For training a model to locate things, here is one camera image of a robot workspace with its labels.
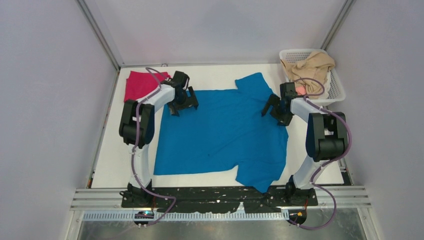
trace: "red cloth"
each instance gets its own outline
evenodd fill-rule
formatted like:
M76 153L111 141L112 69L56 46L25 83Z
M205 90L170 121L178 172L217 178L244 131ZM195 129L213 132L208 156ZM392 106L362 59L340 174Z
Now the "red cloth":
M162 74L166 77L171 77L167 72L162 72ZM165 78L159 73L154 73L154 75L160 82L165 80ZM125 102L128 99L137 100L142 98L153 92L153 90L157 87L158 82L150 73L131 71L129 77L126 79L125 97L123 98L123 101Z

